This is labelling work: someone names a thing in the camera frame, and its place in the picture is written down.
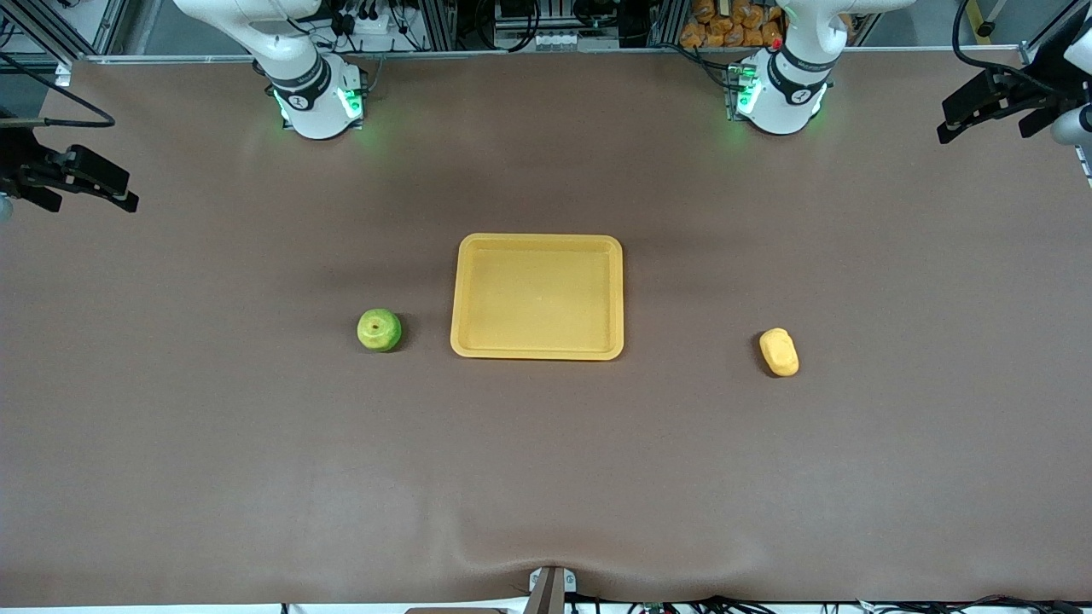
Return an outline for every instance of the black cable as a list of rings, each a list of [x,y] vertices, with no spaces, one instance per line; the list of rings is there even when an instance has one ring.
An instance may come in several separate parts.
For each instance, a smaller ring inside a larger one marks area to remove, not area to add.
[[[0,38],[3,38],[3,42],[0,43],[0,48],[7,47],[13,36],[15,36],[15,24],[8,21],[7,16],[0,17]]]
[[[538,25],[539,23],[542,23],[542,16],[543,16],[542,7],[538,4],[538,0],[527,0],[527,1],[531,4],[531,12],[527,13],[526,31],[520,38],[520,42],[515,44],[515,46],[509,49],[503,49],[509,54],[514,54],[515,51],[522,50],[524,47],[530,45],[531,42],[535,39],[535,35],[538,34]],[[487,38],[485,35],[485,24],[489,23],[489,21],[496,21],[496,16],[487,15],[485,21],[483,21],[480,16],[482,8],[488,4],[490,0],[478,0],[478,3],[474,7],[474,24],[475,24],[475,29],[477,31],[478,34],[478,38],[482,39],[482,43],[489,49],[498,51],[502,49],[500,47],[497,47],[497,45],[489,38]]]
[[[960,2],[959,9],[956,11],[956,20],[952,22],[952,51],[956,52],[956,57],[959,58],[959,60],[965,64],[983,69],[998,70],[1005,74],[1014,76],[1021,81],[1030,83],[1045,93],[1053,94],[1055,96],[1058,96],[1059,98],[1065,98],[1066,95],[1063,94],[1060,91],[1047,85],[1046,83],[1043,83],[1042,81],[1035,79],[1034,76],[1031,76],[1030,74],[1025,73],[1020,69],[1010,67],[1008,64],[1002,64],[999,62],[987,62],[985,60],[976,60],[972,57],[969,57],[966,54],[963,52],[962,49],[960,49],[960,43],[959,43],[960,24],[963,22],[963,14],[966,13],[966,5],[970,2],[971,0],[963,0],[962,2]]]
[[[80,96],[76,96],[75,94],[69,92],[68,90],[59,87],[56,83],[49,81],[48,79],[45,79],[41,75],[33,72],[28,68],[15,61],[8,54],[0,51],[0,59],[11,64],[12,68],[17,70],[19,72],[22,72],[23,74],[29,76],[31,79],[37,81],[38,83],[45,85],[46,87],[49,87],[50,90],[57,92],[58,94],[64,96],[66,98],[76,103],[83,108],[103,118],[103,121],[86,121],[82,119],[51,119],[48,117],[43,117],[41,118],[43,126],[67,126],[69,128],[110,128],[111,126],[117,123],[110,116],[110,114],[96,107],[95,105],[88,103],[87,101],[81,98]]]
[[[401,17],[394,11],[394,5],[395,4],[399,4],[400,10],[402,11],[402,16]],[[427,49],[425,49],[424,45],[422,45],[420,43],[417,42],[417,36],[415,36],[414,33],[413,33],[413,24],[410,23],[410,20],[406,19],[406,8],[405,8],[405,4],[402,4],[397,0],[388,0],[387,5],[390,7],[390,9],[391,9],[391,16],[394,17],[394,21],[399,25],[399,34],[401,34],[406,39],[406,42],[410,43],[410,45],[413,46],[414,50],[416,50],[416,51],[427,51]]]
[[[1013,597],[1008,597],[1004,594],[992,594],[984,598],[977,599],[975,601],[969,602],[894,602],[894,603],[876,603],[877,607],[875,610],[876,614],[890,614],[895,612],[909,612],[911,614],[962,614],[970,607],[989,605],[989,606],[1004,606],[1004,607],[1024,607],[1028,610],[1033,610],[1038,614],[1051,614],[1054,609],[1044,603],[1038,603],[1035,601],[1028,601],[1023,599],[1017,599]]]
[[[707,62],[705,60],[703,60],[702,57],[701,57],[701,54],[698,52],[697,48],[695,48],[693,55],[698,58],[698,62],[701,64],[702,70],[705,71],[705,74],[709,76],[709,79],[713,83],[716,83],[721,87],[724,87],[725,90],[728,90],[728,91],[736,91],[736,92],[738,92],[739,90],[743,90],[743,87],[739,87],[738,85],[729,85],[726,82],[722,81],[721,78],[715,72],[713,72],[713,68],[710,66],[712,62]],[[773,612],[770,611],[769,609],[767,609],[765,612],[762,612],[762,611],[759,611],[759,612],[761,614],[773,614]],[[753,612],[745,612],[744,614],[755,614],[755,613]]]
[[[299,32],[301,34],[306,34],[308,38],[310,38],[310,37],[313,36],[313,37],[318,38],[319,40],[322,40],[323,43],[325,43],[328,45],[334,45],[334,43],[332,40],[330,40],[329,38],[324,38],[322,36],[319,36],[318,33],[316,32],[318,28],[312,27],[311,29],[304,29],[302,27],[300,27],[300,25],[298,23],[296,23],[293,20],[284,20],[284,21],[288,25],[290,25],[293,28],[295,28],[296,32]]]
[[[678,45],[676,45],[674,43],[657,43],[654,48],[661,48],[661,47],[664,48],[664,49],[672,49],[672,50],[680,54],[684,58],[690,60],[691,62],[693,62],[696,64],[703,63],[703,64],[708,66],[709,68],[715,68],[715,69],[720,69],[720,70],[727,70],[728,69],[728,64],[722,64],[722,63],[717,63],[717,62],[714,62],[712,60],[707,60],[707,59],[702,58],[701,55],[698,54],[697,49],[695,49],[695,52],[691,54],[690,51],[687,51],[684,47],[680,47],[680,46],[678,46]]]
[[[604,27],[612,27],[618,25],[618,15],[610,15],[608,17],[597,20],[593,17],[591,13],[582,13],[581,8],[584,7],[585,4],[587,4],[589,5],[587,8],[591,9],[590,0],[577,0],[575,2],[572,3],[572,16],[575,17],[577,21],[582,23],[584,27],[601,29]]]

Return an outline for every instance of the metal frame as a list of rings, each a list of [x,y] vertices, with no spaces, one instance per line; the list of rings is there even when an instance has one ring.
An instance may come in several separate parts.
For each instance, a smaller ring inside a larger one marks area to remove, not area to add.
[[[103,19],[98,22],[95,39],[91,42],[96,54],[105,54],[110,44],[114,43],[114,36],[118,31],[118,20],[124,14],[128,4],[129,0],[109,0],[106,3],[106,12],[103,13]]]
[[[1079,11],[1082,12],[1088,10],[1088,5],[1089,0],[1071,0],[1069,4],[1066,4],[1060,11],[1058,11],[1058,14],[1055,15],[1053,20],[1046,22],[1046,26],[1044,26],[1041,32],[1029,40],[1026,46],[1030,49],[1036,49],[1040,42],[1061,28],[1066,22],[1069,21],[1070,15]]]
[[[74,27],[40,0],[7,0],[3,12],[26,36],[64,66],[70,67],[95,52]]]
[[[857,27],[857,36],[853,39],[852,46],[860,47],[862,45],[864,45],[865,39],[868,38],[868,35],[871,34],[873,28],[876,27],[876,24],[879,23],[880,19],[886,13],[871,13],[864,15],[864,17],[860,21],[860,25]]]
[[[664,0],[656,26],[649,33],[649,45],[678,43],[682,26],[690,19],[690,0]]]
[[[455,44],[455,11],[444,0],[420,0],[430,51],[451,51]]]

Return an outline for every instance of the yellow sponge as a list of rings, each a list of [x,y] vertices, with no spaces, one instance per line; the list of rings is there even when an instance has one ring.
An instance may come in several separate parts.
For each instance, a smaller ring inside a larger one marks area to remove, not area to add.
[[[800,358],[796,355],[793,338],[788,336],[788,331],[785,329],[770,329],[763,332],[758,339],[758,346],[762,350],[762,357],[774,375],[788,377],[796,375],[800,369]]]

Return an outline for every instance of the brown tablecloth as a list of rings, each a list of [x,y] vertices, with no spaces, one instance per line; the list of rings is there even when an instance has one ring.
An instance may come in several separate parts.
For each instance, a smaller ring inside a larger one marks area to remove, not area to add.
[[[76,67],[117,128],[40,138],[142,202],[0,228],[0,604],[483,599],[553,563],[627,600],[1088,598],[1092,194],[1014,122],[937,144],[973,73],[847,55],[772,138],[678,57],[391,61],[308,142],[246,64]],[[617,237],[622,355],[458,357],[473,232]],[[356,341],[377,306],[400,352]]]

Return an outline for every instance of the plastic tray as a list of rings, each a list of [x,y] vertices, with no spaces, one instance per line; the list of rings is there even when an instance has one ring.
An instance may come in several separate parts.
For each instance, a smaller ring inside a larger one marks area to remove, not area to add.
[[[470,235],[451,347],[471,358],[609,361],[622,347],[621,271],[614,237]]]

